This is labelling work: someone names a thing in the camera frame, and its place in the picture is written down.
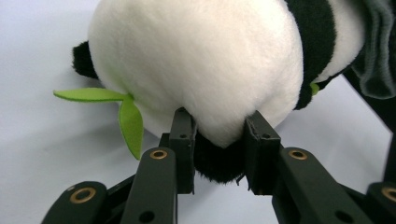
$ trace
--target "panda plush toy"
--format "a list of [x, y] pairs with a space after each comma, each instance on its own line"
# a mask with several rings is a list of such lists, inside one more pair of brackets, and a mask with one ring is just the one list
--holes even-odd
[[144, 127], [194, 117], [194, 162], [211, 180], [243, 173], [244, 120], [276, 126], [345, 69], [364, 93], [396, 93], [394, 1], [102, 0], [74, 67], [131, 94]]

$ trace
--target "gray fabric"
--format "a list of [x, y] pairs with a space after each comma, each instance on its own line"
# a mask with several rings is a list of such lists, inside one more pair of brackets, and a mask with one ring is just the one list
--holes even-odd
[[363, 1], [370, 15], [369, 29], [366, 43], [352, 68], [361, 80], [361, 90], [365, 95], [388, 99], [396, 96], [395, 1]]

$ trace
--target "black fur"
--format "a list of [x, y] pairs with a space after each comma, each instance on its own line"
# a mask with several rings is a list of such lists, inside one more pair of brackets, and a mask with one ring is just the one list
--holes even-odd
[[79, 46], [73, 48], [73, 67], [77, 73], [84, 77], [91, 77], [98, 79], [90, 53], [90, 46], [88, 41], [81, 43]]
[[210, 181], [228, 183], [244, 173], [245, 152], [242, 141], [227, 148], [214, 146], [199, 133], [195, 136], [195, 169]]
[[[393, 1], [393, 14], [396, 18], [396, 1]], [[396, 82], [396, 19], [393, 20], [389, 37], [389, 70], [392, 73], [393, 81]]]
[[336, 31], [332, 8], [326, 0], [286, 0], [297, 22], [303, 42], [304, 81], [295, 109], [306, 107], [312, 99], [311, 82], [330, 62]]

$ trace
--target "black plastic bracket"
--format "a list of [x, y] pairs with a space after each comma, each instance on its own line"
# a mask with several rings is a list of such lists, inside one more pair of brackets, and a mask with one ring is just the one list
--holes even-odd
[[272, 195], [277, 179], [275, 160], [281, 149], [280, 137], [256, 111], [244, 127], [245, 175], [255, 195]]
[[177, 223], [176, 156], [157, 147], [146, 151], [125, 204], [121, 224]]
[[384, 171], [384, 181], [396, 183], [396, 132], [393, 131], [390, 143], [387, 164]]
[[78, 183], [62, 193], [42, 224], [105, 223], [107, 189], [99, 182]]
[[[299, 148], [281, 150], [277, 167], [286, 184], [273, 198], [279, 223], [373, 223], [308, 151]], [[290, 201], [294, 201], [298, 210], [290, 211], [293, 210]], [[287, 213], [298, 215], [285, 219]]]
[[169, 148], [177, 155], [177, 193], [190, 194], [194, 191], [194, 145], [197, 127], [192, 116], [186, 109], [175, 112]]
[[396, 223], [396, 184], [392, 182], [371, 184], [362, 207], [374, 223]]

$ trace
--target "bamboo leaf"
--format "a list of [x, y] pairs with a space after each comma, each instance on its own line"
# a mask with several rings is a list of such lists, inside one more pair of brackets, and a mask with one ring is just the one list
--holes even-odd
[[311, 89], [312, 89], [312, 95], [313, 96], [318, 94], [318, 92], [320, 91], [320, 87], [316, 83], [311, 83]]
[[122, 101], [127, 95], [118, 93], [116, 91], [110, 91], [101, 88], [84, 88], [71, 91], [54, 91], [53, 94], [59, 98], [76, 101], [76, 102], [113, 102]]
[[143, 141], [143, 119], [139, 109], [134, 104], [134, 98], [128, 95], [120, 107], [120, 128], [126, 145], [137, 160]]

